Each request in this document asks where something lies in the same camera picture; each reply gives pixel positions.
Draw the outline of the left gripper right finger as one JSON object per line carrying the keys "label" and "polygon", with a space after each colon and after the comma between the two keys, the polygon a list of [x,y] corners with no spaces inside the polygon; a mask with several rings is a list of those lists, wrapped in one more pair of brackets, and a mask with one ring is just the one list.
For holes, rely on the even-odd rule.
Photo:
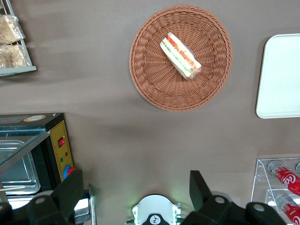
{"label": "left gripper right finger", "polygon": [[194,211],[182,225],[284,225],[284,220],[270,206],[250,202],[246,208],[221,195],[213,195],[199,171],[191,171],[189,195]]}

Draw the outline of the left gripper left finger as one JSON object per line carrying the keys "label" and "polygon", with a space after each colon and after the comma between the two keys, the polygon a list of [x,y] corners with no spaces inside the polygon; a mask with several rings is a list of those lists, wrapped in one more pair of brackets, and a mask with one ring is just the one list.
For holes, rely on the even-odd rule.
{"label": "left gripper left finger", "polygon": [[83,196],[83,173],[74,170],[50,194],[39,193],[26,205],[12,209],[0,204],[2,225],[74,225],[74,208]]}

